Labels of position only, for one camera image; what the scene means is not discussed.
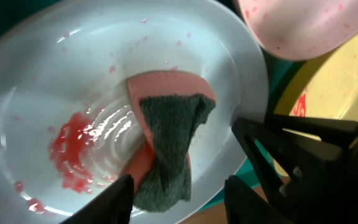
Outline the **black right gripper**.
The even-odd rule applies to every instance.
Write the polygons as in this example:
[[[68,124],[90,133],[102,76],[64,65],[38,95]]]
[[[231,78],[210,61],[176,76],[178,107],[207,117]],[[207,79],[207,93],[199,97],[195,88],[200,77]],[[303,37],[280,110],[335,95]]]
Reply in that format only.
[[[358,122],[271,114],[232,132],[269,204],[292,223],[358,223]]]

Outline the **light blue plate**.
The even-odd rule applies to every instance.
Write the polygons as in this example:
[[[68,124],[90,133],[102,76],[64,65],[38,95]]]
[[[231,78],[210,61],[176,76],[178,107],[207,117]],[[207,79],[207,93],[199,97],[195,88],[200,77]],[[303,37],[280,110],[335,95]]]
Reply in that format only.
[[[0,223],[60,223],[102,192],[143,141],[125,80],[173,68],[202,76],[217,105],[191,142],[191,200],[133,209],[132,223],[181,222],[243,165],[232,121],[262,121],[269,97],[250,30],[217,1],[62,1],[1,38]],[[108,145],[86,161],[94,183],[78,193],[63,188],[48,146],[72,114],[91,111]]]

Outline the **orange and green sponge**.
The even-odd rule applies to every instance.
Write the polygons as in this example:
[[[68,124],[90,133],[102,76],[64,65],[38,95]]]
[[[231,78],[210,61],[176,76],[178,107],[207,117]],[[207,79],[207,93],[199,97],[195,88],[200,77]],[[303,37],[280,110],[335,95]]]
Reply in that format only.
[[[126,85],[146,139],[126,169],[134,178],[134,206],[166,212],[191,199],[188,150],[199,125],[216,107],[216,97],[204,78],[183,71],[141,73]]]

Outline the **white plate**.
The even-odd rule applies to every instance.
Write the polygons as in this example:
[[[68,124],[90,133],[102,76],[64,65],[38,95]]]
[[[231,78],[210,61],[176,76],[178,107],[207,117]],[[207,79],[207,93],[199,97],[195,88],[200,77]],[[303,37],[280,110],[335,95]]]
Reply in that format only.
[[[319,57],[358,33],[358,0],[238,0],[259,45],[284,60]]]

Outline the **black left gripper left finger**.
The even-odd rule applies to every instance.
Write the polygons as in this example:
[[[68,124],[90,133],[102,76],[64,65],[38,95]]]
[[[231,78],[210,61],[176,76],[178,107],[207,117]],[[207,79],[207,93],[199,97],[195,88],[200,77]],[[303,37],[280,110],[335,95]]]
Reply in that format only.
[[[129,224],[134,179],[125,174],[62,224]]]

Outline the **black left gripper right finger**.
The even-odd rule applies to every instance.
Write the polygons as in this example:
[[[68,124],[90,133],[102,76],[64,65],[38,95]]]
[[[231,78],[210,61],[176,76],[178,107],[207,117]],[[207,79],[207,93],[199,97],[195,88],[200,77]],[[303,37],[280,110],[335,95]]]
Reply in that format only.
[[[228,224],[292,223],[235,175],[225,180],[224,205]]]

